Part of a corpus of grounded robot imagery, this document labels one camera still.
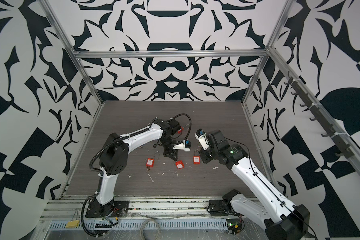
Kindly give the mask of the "red padlock front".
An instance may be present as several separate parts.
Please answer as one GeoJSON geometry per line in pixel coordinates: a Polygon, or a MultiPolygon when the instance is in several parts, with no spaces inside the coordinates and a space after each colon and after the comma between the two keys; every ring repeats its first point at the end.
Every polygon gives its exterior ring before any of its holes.
{"type": "Polygon", "coordinates": [[[155,164],[155,160],[158,160],[160,157],[160,152],[156,151],[154,155],[146,160],[146,169],[149,171],[155,164]]]}

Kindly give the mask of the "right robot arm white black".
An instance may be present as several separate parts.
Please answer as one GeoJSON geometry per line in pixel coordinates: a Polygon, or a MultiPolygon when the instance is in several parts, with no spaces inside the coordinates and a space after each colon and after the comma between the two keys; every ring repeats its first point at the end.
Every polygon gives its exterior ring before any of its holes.
{"type": "Polygon", "coordinates": [[[256,196],[255,203],[237,190],[222,200],[211,202],[207,211],[212,216],[246,217],[263,230],[270,240],[301,240],[311,229],[310,212],[304,205],[295,205],[284,196],[256,167],[248,147],[224,137],[220,130],[195,133],[201,149],[201,160],[207,164],[219,161],[242,180],[256,196]]]}

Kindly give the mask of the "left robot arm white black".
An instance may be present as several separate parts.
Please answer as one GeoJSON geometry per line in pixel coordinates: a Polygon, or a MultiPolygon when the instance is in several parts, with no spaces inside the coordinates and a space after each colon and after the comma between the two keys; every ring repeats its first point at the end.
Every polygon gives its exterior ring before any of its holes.
{"type": "Polygon", "coordinates": [[[179,150],[185,152],[191,150],[190,131],[181,141],[173,138],[173,135],[182,129],[177,121],[179,117],[186,117],[189,120],[189,129],[192,128],[191,117],[182,113],[169,120],[155,118],[146,127],[131,133],[109,135],[104,146],[89,163],[89,168],[97,172],[101,178],[94,196],[101,207],[113,202],[118,175],[126,168],[128,155],[135,149],[149,142],[157,141],[157,145],[164,148],[163,156],[174,161],[178,160],[179,150]]]}

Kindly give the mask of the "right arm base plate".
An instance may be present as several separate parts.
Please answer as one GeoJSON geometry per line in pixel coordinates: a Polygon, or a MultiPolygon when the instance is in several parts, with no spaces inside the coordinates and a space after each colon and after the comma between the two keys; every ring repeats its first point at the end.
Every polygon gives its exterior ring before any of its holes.
{"type": "Polygon", "coordinates": [[[249,200],[210,200],[209,205],[207,206],[207,212],[213,216],[237,216],[242,217],[243,215],[234,210],[235,206],[244,206],[244,204],[248,204],[249,200]]]}

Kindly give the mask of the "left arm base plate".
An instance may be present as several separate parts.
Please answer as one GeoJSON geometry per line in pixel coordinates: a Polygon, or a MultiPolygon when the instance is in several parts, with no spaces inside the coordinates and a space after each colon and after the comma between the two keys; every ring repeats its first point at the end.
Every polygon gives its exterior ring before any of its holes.
{"type": "Polygon", "coordinates": [[[90,200],[85,217],[120,217],[121,215],[128,213],[129,203],[129,201],[110,201],[105,205],[101,205],[96,199],[90,200]]]}

